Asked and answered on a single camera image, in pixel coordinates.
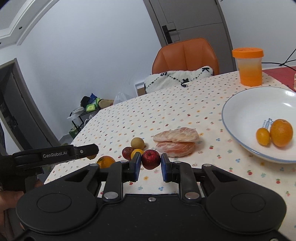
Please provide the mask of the person's left hand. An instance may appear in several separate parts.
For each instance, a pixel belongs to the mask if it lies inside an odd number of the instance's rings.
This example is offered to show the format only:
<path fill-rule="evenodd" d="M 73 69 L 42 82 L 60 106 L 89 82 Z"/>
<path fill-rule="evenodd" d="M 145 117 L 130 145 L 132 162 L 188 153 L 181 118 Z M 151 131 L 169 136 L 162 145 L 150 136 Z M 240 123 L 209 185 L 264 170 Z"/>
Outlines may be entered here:
<path fill-rule="evenodd" d="M 23 195 L 22 191 L 4 191 L 1 188 L 1 240 L 14 240 L 23 232 L 15 210 Z"/>

